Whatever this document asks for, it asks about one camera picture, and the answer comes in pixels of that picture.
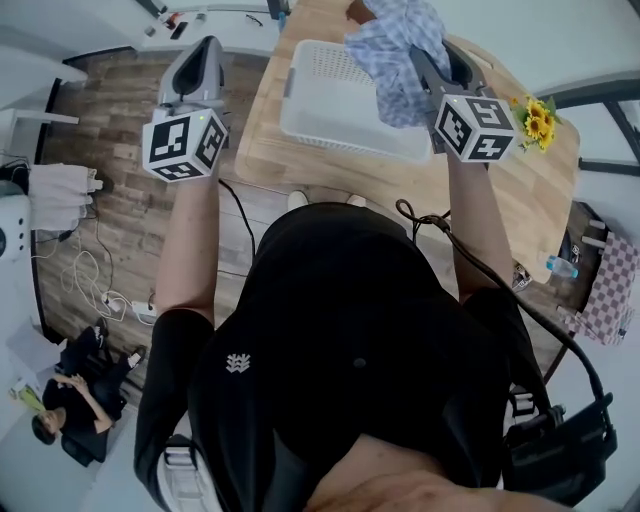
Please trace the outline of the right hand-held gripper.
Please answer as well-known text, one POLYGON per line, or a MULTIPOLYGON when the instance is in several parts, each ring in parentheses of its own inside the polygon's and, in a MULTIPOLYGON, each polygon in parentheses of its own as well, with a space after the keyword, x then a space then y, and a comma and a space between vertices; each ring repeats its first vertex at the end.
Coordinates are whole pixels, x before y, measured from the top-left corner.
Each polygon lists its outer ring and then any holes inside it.
POLYGON ((495 163, 516 141, 516 126, 506 101, 489 86, 474 54, 446 42, 451 76, 434 59, 413 47, 410 58, 431 106, 427 126, 436 154, 451 151, 462 162, 495 163))

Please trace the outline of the black equipment bag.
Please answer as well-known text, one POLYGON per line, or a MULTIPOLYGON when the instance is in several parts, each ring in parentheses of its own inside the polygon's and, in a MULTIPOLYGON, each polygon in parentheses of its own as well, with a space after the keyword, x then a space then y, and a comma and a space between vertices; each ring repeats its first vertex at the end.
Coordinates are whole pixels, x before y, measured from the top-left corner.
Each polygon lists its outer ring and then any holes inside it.
POLYGON ((604 482, 607 460, 618 448, 608 413, 612 402, 607 393, 568 420, 554 406, 511 427, 503 445, 504 488, 568 507, 590 495, 604 482))

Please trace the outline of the white round device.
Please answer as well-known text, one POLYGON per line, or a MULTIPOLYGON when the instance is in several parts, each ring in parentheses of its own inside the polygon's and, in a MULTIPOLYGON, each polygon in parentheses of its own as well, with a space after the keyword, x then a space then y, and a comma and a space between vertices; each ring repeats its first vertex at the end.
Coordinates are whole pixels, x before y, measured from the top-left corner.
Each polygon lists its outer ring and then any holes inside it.
POLYGON ((31 240, 31 205, 26 195, 0 197, 0 262, 26 255, 31 240))

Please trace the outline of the white plastic basket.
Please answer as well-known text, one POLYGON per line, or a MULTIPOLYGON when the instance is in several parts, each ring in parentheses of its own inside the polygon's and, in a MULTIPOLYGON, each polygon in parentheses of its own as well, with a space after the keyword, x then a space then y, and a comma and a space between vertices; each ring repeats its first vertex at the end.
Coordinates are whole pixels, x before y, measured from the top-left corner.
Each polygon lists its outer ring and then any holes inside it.
POLYGON ((431 156, 426 129, 397 129, 380 121, 376 86, 342 44, 297 44, 284 87, 280 129, 301 143, 326 149, 412 163, 431 156))

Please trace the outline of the person's left forearm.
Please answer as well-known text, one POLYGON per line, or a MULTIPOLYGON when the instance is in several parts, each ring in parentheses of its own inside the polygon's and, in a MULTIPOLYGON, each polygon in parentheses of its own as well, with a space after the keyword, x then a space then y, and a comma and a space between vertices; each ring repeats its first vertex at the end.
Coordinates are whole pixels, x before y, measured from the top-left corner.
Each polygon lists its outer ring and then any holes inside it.
POLYGON ((156 278, 159 314, 187 309, 214 321, 219 213, 217 178, 178 185, 156 278))

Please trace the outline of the blue checked shirt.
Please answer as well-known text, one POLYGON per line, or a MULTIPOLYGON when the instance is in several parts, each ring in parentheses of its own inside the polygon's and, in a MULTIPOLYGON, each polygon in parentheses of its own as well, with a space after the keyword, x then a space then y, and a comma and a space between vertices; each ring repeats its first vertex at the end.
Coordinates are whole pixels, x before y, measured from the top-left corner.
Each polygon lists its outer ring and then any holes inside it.
POLYGON ((410 58, 426 51, 451 76, 445 27, 427 0, 364 0, 376 20, 345 36, 346 53, 376 85, 379 119, 393 128, 426 127, 431 102, 410 58))

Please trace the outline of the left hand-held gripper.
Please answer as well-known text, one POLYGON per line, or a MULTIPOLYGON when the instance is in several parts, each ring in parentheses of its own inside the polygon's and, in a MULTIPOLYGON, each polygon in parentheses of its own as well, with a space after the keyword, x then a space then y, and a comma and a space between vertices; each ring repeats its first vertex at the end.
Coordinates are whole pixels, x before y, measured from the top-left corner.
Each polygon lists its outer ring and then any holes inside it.
POLYGON ((158 105, 142 130, 142 166, 151 175, 171 183, 217 174, 229 135, 222 57, 219 40, 207 36, 165 71, 158 105))

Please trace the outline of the person's right forearm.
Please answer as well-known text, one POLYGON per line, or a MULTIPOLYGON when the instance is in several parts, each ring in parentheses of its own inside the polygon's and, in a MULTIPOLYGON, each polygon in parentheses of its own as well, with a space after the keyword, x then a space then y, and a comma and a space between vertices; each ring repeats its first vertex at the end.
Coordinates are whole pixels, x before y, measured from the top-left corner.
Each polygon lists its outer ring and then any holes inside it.
POLYGON ((447 153, 453 235, 505 283, 513 277, 513 259, 487 169, 447 153))

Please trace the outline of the brown object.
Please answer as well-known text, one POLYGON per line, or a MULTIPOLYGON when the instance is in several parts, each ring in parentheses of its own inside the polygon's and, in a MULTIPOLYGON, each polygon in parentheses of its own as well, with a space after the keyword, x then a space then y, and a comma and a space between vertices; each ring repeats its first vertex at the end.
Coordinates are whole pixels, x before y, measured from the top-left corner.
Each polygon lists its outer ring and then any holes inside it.
POLYGON ((353 0, 346 10, 346 18, 358 25, 376 20, 375 14, 365 5, 364 0, 353 0))

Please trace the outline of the clear bottle with blue cap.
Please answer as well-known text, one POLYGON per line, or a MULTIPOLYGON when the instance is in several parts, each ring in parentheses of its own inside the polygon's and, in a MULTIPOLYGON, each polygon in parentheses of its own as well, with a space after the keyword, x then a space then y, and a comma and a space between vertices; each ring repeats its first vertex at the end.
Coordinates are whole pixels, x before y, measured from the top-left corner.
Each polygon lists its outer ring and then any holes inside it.
POLYGON ((570 261, 559 256, 549 256, 546 267, 552 275, 561 278, 575 279, 579 275, 578 269, 570 261))

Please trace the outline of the person's black clothing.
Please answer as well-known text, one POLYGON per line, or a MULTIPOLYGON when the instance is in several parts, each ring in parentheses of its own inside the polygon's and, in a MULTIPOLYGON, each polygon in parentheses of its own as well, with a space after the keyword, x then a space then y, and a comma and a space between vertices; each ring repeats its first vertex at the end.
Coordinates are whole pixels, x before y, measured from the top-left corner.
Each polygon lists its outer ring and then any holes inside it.
POLYGON ((134 470, 161 502, 158 465, 187 419, 224 512, 300 512, 363 435, 494 487, 509 391, 541 383, 535 363, 509 293, 458 301, 401 226, 313 204, 264 234, 221 325, 157 318, 134 470))

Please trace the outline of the white pleated fabric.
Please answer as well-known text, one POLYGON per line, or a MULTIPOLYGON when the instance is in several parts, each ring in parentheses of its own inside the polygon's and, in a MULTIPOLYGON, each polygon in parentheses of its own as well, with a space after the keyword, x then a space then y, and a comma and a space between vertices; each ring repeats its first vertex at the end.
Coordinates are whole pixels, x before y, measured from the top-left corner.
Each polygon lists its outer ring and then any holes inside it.
POLYGON ((93 194, 103 189, 97 170, 78 165, 34 165, 29 172, 31 228, 49 232, 75 229, 87 217, 93 194))

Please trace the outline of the yellow sunflower bouquet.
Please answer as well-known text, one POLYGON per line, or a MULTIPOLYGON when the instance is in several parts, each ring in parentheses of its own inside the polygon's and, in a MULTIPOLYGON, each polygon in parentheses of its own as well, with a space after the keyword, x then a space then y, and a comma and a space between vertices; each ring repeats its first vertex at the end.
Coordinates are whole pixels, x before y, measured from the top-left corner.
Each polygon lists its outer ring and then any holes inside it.
POLYGON ((513 97, 509 104, 521 135, 519 147, 523 152, 536 148, 545 153, 555 140, 556 126, 562 124, 556 114, 555 99, 550 96, 542 100, 526 95, 525 102, 513 97))

